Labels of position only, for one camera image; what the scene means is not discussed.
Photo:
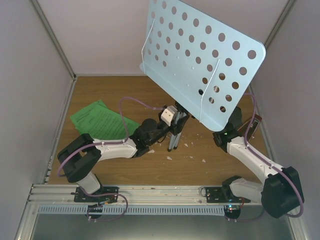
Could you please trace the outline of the light blue music stand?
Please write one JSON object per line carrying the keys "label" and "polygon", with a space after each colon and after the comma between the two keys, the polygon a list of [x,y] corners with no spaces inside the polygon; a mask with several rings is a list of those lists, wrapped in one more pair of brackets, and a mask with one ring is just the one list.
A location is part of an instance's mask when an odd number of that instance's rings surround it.
{"label": "light blue music stand", "polygon": [[149,2],[141,71],[212,132],[226,126],[265,46],[179,0]]}

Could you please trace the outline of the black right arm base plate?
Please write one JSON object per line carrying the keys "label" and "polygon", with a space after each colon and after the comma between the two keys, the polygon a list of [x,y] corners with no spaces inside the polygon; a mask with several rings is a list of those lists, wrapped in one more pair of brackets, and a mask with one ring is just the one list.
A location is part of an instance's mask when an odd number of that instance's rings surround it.
{"label": "black right arm base plate", "polygon": [[207,203],[250,203],[246,198],[233,195],[229,186],[206,186],[204,187]]}

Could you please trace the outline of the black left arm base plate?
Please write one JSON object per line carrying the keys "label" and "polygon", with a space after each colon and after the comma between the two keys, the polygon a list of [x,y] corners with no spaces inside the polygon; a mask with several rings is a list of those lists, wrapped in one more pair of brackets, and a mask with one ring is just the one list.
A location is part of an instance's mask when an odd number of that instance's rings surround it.
{"label": "black left arm base plate", "polygon": [[80,187],[77,187],[74,196],[75,203],[96,203],[96,204],[112,204],[118,201],[119,188],[117,186],[103,186],[95,193],[86,194]]}

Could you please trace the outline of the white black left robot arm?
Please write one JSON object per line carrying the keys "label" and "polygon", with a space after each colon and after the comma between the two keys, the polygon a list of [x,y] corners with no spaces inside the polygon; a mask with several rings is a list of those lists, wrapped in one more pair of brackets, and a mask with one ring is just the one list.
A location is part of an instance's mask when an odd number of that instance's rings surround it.
{"label": "white black left robot arm", "polygon": [[99,139],[94,140],[88,133],[84,133],[57,154],[60,163],[58,172],[63,171],[69,183],[77,183],[90,201],[98,202],[103,197],[103,189],[96,175],[92,173],[97,162],[141,157],[149,152],[151,145],[168,133],[181,133],[188,118],[186,115],[170,125],[163,120],[156,122],[148,118],[126,141],[103,142]]}

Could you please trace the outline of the green sheet music page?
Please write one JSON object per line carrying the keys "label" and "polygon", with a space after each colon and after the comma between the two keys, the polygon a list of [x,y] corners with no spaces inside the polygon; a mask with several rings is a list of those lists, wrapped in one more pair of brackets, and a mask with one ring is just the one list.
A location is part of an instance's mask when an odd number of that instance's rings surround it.
{"label": "green sheet music page", "polygon": [[98,100],[71,115],[70,119],[80,134],[92,134],[106,121],[108,112],[104,102]]}
{"label": "green sheet music page", "polygon": [[120,114],[96,105],[81,125],[82,133],[88,133],[94,139],[121,140],[127,137]]}

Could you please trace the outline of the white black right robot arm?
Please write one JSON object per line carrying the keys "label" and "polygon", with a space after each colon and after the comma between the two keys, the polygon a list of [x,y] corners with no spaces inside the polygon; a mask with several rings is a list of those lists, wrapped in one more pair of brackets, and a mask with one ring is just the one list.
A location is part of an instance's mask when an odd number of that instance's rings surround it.
{"label": "white black right robot arm", "polygon": [[213,133],[215,144],[224,152],[235,157],[259,179],[259,183],[235,175],[222,182],[221,196],[228,203],[236,199],[247,199],[262,205],[273,218],[288,215],[299,208],[298,218],[304,211],[304,196],[298,171],[293,167],[283,167],[249,143],[260,122],[258,115],[242,123],[242,112],[236,107],[225,128]]}

